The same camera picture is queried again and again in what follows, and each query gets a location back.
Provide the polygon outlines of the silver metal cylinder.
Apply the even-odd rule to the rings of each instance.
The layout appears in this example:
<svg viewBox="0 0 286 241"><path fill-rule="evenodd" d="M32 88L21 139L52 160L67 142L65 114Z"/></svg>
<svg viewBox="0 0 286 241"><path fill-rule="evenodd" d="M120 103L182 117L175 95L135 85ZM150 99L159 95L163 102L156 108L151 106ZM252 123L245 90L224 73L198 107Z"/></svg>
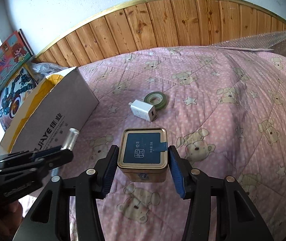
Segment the silver metal cylinder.
<svg viewBox="0 0 286 241"><path fill-rule="evenodd" d="M76 144L77 138L79 136L80 132L75 128L70 128L68 131L68 134L61 146L61 150L68 149L73 150L74 145ZM51 176L62 176L64 171L64 165L61 165L59 167L56 167L51 171Z"/></svg>

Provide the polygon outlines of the gold blue tin box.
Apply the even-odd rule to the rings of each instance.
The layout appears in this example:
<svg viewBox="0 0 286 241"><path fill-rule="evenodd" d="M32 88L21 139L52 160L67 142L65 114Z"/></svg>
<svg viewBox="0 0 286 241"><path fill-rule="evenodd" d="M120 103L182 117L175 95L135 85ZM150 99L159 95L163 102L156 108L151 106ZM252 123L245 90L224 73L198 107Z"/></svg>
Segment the gold blue tin box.
<svg viewBox="0 0 286 241"><path fill-rule="evenodd" d="M168 167L166 130L160 127L126 129L117 165L132 182L164 182Z"/></svg>

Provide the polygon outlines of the white usb charger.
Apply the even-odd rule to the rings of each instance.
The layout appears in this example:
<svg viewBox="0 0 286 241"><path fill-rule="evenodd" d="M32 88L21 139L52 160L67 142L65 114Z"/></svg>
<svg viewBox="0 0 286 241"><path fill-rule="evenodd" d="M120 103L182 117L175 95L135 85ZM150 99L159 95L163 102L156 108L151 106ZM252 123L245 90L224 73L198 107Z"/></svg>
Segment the white usb charger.
<svg viewBox="0 0 286 241"><path fill-rule="evenodd" d="M152 122L157 116L155 107L149 103L135 100L134 102L130 102L129 106L134 116L146 121Z"/></svg>

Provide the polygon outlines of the green tape roll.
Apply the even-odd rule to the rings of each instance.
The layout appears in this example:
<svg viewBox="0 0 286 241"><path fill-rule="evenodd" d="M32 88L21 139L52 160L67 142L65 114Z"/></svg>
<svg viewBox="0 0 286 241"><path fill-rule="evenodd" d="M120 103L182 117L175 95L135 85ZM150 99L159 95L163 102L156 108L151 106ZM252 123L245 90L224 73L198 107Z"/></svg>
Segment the green tape roll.
<svg viewBox="0 0 286 241"><path fill-rule="evenodd" d="M160 91L154 91L145 96L144 102L153 105L155 110L161 110L166 106L167 98L164 93Z"/></svg>

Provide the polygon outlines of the white cardboard box yellow tape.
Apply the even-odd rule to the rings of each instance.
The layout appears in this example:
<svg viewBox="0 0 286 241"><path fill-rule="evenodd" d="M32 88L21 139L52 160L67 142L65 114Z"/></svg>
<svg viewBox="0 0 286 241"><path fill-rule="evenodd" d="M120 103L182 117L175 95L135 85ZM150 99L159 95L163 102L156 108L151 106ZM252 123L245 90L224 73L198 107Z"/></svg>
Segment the white cardboard box yellow tape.
<svg viewBox="0 0 286 241"><path fill-rule="evenodd" d="M78 67L46 76L19 107L0 142L0 154L42 151L81 130L99 101Z"/></svg>

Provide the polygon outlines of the robot toy box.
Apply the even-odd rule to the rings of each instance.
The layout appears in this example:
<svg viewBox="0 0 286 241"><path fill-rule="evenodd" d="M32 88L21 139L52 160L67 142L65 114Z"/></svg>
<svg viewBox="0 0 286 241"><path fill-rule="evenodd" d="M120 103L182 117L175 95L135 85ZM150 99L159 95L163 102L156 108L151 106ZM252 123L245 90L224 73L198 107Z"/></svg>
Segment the robot toy box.
<svg viewBox="0 0 286 241"><path fill-rule="evenodd" d="M36 85L25 65L8 81L0 93L0 124L3 130L8 129L20 106Z"/></svg>

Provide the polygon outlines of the pink bear quilt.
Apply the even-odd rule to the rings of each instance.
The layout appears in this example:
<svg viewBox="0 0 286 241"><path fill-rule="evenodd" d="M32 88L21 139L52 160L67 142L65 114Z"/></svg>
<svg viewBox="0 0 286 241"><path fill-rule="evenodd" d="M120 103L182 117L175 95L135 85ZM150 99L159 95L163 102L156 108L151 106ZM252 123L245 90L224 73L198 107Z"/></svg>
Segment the pink bear quilt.
<svg viewBox="0 0 286 241"><path fill-rule="evenodd" d="M207 175L234 176L275 240L286 237L286 57L211 47L155 48L82 66L99 100L62 176L78 176L128 128L164 128L168 143ZM149 122L129 103L160 91Z"/></svg>

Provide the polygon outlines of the bubble wrap left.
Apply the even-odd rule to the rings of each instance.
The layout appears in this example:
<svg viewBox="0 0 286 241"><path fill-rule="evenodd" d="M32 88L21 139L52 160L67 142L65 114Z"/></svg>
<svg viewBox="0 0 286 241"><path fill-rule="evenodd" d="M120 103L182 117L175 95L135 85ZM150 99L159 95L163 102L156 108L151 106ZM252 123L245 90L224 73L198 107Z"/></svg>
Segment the bubble wrap left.
<svg viewBox="0 0 286 241"><path fill-rule="evenodd" d="M36 83L40 83L46 76L66 70L67 67L54 63L29 63L28 69Z"/></svg>

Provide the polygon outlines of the bubble wrap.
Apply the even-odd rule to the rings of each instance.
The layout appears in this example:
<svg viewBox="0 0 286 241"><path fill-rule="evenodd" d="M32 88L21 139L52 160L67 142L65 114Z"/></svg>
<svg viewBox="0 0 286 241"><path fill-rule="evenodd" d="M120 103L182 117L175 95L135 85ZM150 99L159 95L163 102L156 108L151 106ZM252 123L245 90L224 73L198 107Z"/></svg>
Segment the bubble wrap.
<svg viewBox="0 0 286 241"><path fill-rule="evenodd" d="M286 31L257 34L213 44L215 47L237 48L245 50L271 51L286 57Z"/></svg>
<svg viewBox="0 0 286 241"><path fill-rule="evenodd" d="M28 69L36 83L40 83L46 76L66 70L67 67L54 63L29 63Z"/></svg>

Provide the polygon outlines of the colourful cartoon toy box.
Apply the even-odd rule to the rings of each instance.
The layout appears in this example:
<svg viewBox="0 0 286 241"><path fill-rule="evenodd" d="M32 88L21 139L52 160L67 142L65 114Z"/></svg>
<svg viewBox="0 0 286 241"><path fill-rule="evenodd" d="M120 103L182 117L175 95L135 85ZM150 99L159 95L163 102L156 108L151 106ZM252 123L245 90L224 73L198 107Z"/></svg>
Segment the colourful cartoon toy box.
<svg viewBox="0 0 286 241"><path fill-rule="evenodd" d="M34 55L21 29L0 46L0 93L16 71Z"/></svg>

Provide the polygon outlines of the bubble wrap right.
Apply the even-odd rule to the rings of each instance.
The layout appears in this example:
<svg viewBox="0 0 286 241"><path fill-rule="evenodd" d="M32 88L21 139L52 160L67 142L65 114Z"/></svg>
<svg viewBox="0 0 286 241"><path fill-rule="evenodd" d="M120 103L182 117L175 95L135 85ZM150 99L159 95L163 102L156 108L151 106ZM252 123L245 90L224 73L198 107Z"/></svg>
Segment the bubble wrap right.
<svg viewBox="0 0 286 241"><path fill-rule="evenodd" d="M286 57L286 31L257 34L213 44L215 47L237 48L245 50L271 51Z"/></svg>

